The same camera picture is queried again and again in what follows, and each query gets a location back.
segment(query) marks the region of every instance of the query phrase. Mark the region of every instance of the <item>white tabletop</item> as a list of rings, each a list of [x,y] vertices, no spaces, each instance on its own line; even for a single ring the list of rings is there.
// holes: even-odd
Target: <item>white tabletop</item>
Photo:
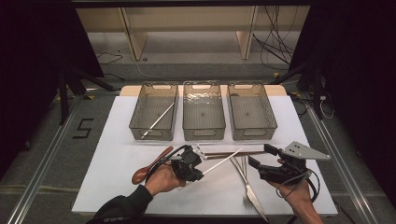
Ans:
[[[186,142],[184,140],[181,126],[181,100],[179,100],[175,137],[172,142],[136,141],[129,129],[136,100],[135,96],[119,96],[114,101],[72,212],[83,215],[94,214],[108,200],[118,195],[131,194],[137,188],[131,183],[134,172],[152,163],[168,146],[177,148],[199,143],[203,152],[236,151],[241,147],[243,150],[261,151],[263,143],[283,148],[292,141],[309,146],[289,96],[269,96],[278,125],[273,138],[267,141],[244,142],[235,142],[231,137],[228,106],[224,98],[226,130],[221,141]],[[279,166],[276,157],[272,155],[257,155],[254,158],[266,165]],[[219,160],[203,161],[196,168],[204,172],[217,162]],[[307,161],[306,166],[319,176],[320,194],[314,203],[318,213],[322,216],[335,216],[337,211],[316,161]],[[289,205],[278,198],[275,189],[261,180],[257,170],[250,166],[247,169],[247,179],[267,216],[292,214]],[[318,185],[314,177],[311,180],[316,186]],[[195,181],[184,189],[158,194],[148,206],[146,214],[171,217],[257,217],[258,213],[254,209],[244,207],[242,202],[244,194],[245,185],[242,178],[233,164],[226,161],[200,181]]]

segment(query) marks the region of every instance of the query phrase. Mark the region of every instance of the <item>human hand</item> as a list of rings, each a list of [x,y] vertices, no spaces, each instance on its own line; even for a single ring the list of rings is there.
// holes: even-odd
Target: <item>human hand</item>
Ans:
[[[309,185],[305,179],[297,186],[286,186],[271,181],[267,182],[279,190],[282,197],[293,209],[294,214],[303,223],[322,223],[321,218],[312,204]]]
[[[186,181],[176,177],[169,162],[161,165],[145,184],[153,197],[160,192],[168,192],[184,186],[186,186]]]

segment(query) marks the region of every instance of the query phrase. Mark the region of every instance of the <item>plastic storage bin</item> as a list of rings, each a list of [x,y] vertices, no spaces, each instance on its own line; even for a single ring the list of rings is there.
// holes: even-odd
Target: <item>plastic storage bin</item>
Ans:
[[[172,141],[177,102],[176,82],[144,83],[129,125],[134,139]]]
[[[183,132],[186,141],[221,140],[225,118],[217,81],[185,81]]]
[[[233,140],[273,137],[277,124],[262,82],[230,82],[227,100]]]

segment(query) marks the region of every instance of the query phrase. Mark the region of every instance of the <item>fork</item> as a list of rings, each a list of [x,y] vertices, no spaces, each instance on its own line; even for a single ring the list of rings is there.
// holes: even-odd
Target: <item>fork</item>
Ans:
[[[260,214],[260,216],[266,221],[266,223],[268,223],[268,219],[265,216],[264,211],[262,210],[262,206],[260,205],[259,200],[256,198],[256,195],[254,194],[253,189],[251,188],[250,184],[248,183],[248,180],[245,177],[244,172],[242,171],[242,168],[239,165],[239,162],[236,160],[235,157],[231,157],[230,161],[233,163],[233,165],[236,167],[236,169],[238,170],[239,174],[242,176],[242,178],[245,181],[247,198],[253,204],[254,208],[256,208],[256,210]]]
[[[247,158],[245,156],[241,157],[241,162],[242,162],[242,173],[244,174],[245,178],[248,180]],[[250,199],[246,194],[244,194],[243,202],[246,209],[253,208],[253,203],[250,201]]]

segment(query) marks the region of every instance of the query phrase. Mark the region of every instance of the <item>gray floor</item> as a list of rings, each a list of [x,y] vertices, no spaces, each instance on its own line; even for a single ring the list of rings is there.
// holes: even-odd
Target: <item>gray floor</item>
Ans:
[[[107,74],[101,78],[116,87],[140,84],[144,80],[157,80],[155,77],[172,80],[218,79],[223,83],[232,79],[262,79],[271,81],[274,73],[284,73],[266,67],[261,61],[261,48],[253,42],[250,57],[242,60],[233,33],[156,33],[150,34],[142,60],[138,67],[131,60],[124,36],[120,34],[90,34],[92,45],[97,54],[103,52],[121,54],[122,59],[103,64],[103,71]],[[288,44],[295,46],[298,33],[288,35]],[[264,52],[265,63],[280,68],[287,68],[285,64]],[[106,55],[99,57],[100,63],[106,63],[118,58]],[[285,83],[287,91],[296,91],[294,77]],[[45,173],[37,195],[27,210],[22,223],[84,223],[87,217],[71,213],[78,189],[90,165],[92,155],[99,141],[101,132],[106,124],[106,118],[118,92],[107,92],[101,88],[84,82],[90,90],[77,107],[77,112],[65,132],[64,139]],[[303,113],[304,107],[295,103],[297,113]],[[325,105],[325,110],[332,109]],[[7,223],[14,207],[26,190],[32,177],[39,167],[41,160],[51,145],[53,137],[60,128],[60,102],[54,99],[53,104],[41,121],[41,125],[31,138],[31,148],[22,151],[13,162],[6,175],[0,181],[0,223]],[[83,127],[91,128],[88,138],[76,139],[74,136],[85,135],[85,131],[78,131],[82,119],[87,120]],[[309,113],[301,116],[301,123],[312,148],[327,152],[327,148],[318,133],[315,122]],[[370,204],[378,223],[396,223],[396,211],[388,198],[376,183],[367,169],[364,160],[356,153],[356,148],[350,140],[346,129],[337,118],[324,119],[323,123],[329,130],[332,140],[337,145],[343,159],[347,161],[347,168],[353,175],[364,197]],[[351,223],[347,214],[356,223],[363,223],[359,210],[348,193],[346,185],[337,172],[332,161],[319,161],[320,171],[334,200],[346,211],[340,211],[336,217],[326,218],[325,223]],[[289,217],[270,217],[271,223],[286,223]],[[190,222],[190,223],[259,223],[259,219],[249,220],[208,220],[208,219],[147,219],[150,222]]]

